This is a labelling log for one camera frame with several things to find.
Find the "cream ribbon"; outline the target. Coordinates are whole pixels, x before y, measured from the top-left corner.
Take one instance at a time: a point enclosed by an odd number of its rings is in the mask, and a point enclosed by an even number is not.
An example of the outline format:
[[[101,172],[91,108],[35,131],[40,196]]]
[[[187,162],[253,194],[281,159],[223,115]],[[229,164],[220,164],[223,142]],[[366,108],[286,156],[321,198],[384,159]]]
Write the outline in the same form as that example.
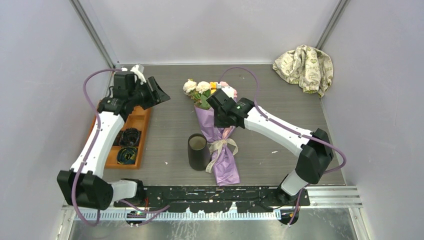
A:
[[[214,141],[210,144],[209,146],[209,153],[211,155],[213,155],[214,152],[216,152],[216,156],[211,158],[211,161],[209,162],[209,164],[206,166],[205,172],[206,173],[211,173],[212,172],[212,168],[215,165],[216,161],[218,160],[219,156],[221,155],[221,152],[223,150],[223,148],[227,145],[231,145],[234,147],[234,150],[232,152],[232,155],[236,155],[239,151],[239,148],[236,144],[236,142],[231,139],[231,138],[227,138],[227,139],[221,139],[221,140],[217,140]]]

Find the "purple flower bouquet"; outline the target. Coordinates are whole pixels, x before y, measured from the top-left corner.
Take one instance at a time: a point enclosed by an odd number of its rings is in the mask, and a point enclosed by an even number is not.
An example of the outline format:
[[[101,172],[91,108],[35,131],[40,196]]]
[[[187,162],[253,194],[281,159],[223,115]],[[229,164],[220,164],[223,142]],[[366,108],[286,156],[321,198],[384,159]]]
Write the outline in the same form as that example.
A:
[[[236,100],[237,90],[224,81],[220,82],[196,82],[188,79],[182,87],[185,95],[194,102],[194,111],[200,126],[201,134],[205,136],[208,142],[208,148],[211,143],[221,140],[230,139],[230,135],[235,127],[218,128],[214,126],[214,110],[207,103],[206,99],[210,97],[216,90],[222,89],[229,97]],[[233,185],[240,183],[240,175],[237,169],[235,155],[232,154],[234,147],[227,145],[222,149],[218,160],[212,168],[215,182],[218,186]]]

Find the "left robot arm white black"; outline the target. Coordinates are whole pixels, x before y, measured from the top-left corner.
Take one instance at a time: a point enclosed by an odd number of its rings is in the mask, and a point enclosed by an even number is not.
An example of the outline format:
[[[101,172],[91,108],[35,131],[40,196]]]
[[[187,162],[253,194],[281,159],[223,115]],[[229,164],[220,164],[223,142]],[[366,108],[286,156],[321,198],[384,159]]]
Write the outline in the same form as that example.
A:
[[[127,200],[141,206],[146,200],[143,182],[123,178],[103,180],[104,169],[113,143],[135,107],[147,110],[170,100],[153,76],[143,79],[135,71],[117,71],[111,96],[95,106],[95,122],[87,142],[69,170],[57,175],[65,201],[72,206],[106,210],[112,203]]]

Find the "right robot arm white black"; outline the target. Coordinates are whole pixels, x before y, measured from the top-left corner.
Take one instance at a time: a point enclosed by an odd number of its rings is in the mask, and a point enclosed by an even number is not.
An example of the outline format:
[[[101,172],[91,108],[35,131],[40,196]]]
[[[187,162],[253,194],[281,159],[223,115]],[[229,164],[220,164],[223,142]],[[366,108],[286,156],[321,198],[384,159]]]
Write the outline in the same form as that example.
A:
[[[297,157],[296,167],[284,177],[275,191],[283,205],[291,205],[300,190],[317,184],[334,158],[326,131],[315,131],[289,124],[269,113],[245,97],[236,101],[223,89],[207,98],[213,109],[215,127],[239,127],[257,132],[288,149]]]

